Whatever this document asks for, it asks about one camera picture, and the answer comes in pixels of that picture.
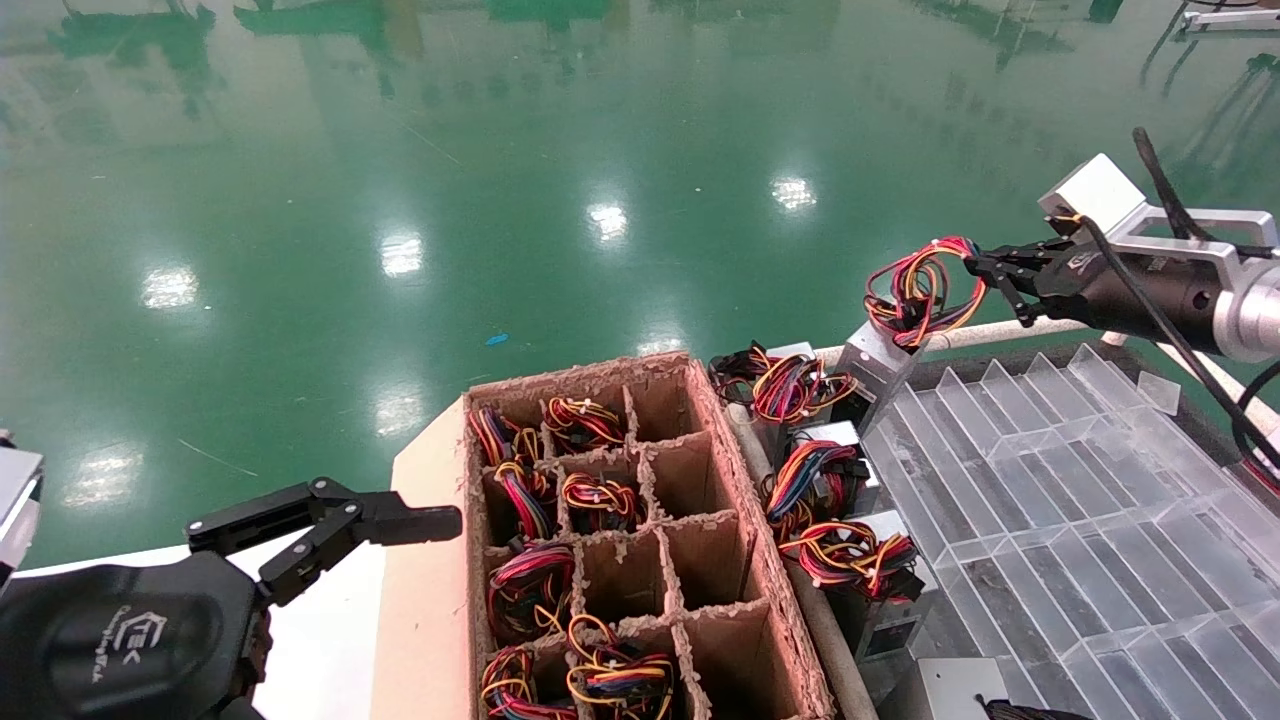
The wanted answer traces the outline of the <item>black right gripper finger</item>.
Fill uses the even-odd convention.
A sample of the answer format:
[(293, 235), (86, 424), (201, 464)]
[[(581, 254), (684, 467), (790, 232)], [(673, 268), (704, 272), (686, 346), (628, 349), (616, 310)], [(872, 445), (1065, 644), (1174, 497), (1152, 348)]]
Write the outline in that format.
[(1028, 270), (992, 270), (986, 273), (986, 283), (1010, 305), (1021, 327), (1033, 327), (1050, 310), (1036, 292), (1036, 274)]
[(1052, 242), (1005, 245), (988, 250), (977, 249), (972, 256), (964, 260), (964, 265), (977, 278), (1034, 275), (1051, 263), (1052, 255)]

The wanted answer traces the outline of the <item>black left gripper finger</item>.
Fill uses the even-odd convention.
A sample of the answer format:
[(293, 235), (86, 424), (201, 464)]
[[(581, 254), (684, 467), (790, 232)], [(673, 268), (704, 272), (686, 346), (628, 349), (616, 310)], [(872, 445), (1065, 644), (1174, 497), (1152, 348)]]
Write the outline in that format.
[(411, 507), (394, 491), (356, 492), (332, 478), (211, 512), (187, 527), (191, 552), (228, 557), (298, 532), (259, 569), (265, 605), (287, 606), (361, 544), (401, 546), (461, 537), (463, 514), (453, 505)]

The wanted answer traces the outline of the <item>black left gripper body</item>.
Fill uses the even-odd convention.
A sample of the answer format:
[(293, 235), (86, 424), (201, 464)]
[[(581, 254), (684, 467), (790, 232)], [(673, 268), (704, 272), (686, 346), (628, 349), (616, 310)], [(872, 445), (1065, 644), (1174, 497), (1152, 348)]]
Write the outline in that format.
[(273, 646), (256, 582), (215, 553), (22, 577), (3, 592), (5, 719), (256, 719)]

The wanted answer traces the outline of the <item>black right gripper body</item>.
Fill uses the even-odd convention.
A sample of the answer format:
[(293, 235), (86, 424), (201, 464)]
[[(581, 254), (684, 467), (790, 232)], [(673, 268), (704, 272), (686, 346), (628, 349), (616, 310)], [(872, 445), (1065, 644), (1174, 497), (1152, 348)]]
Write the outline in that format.
[[(1130, 252), (1120, 252), (1117, 259), (1189, 346), (1219, 351), (1213, 314), (1222, 286), (1208, 263)], [(1047, 265), (1043, 305), (1052, 319), (1156, 342), (1169, 338), (1097, 249), (1073, 249)]]

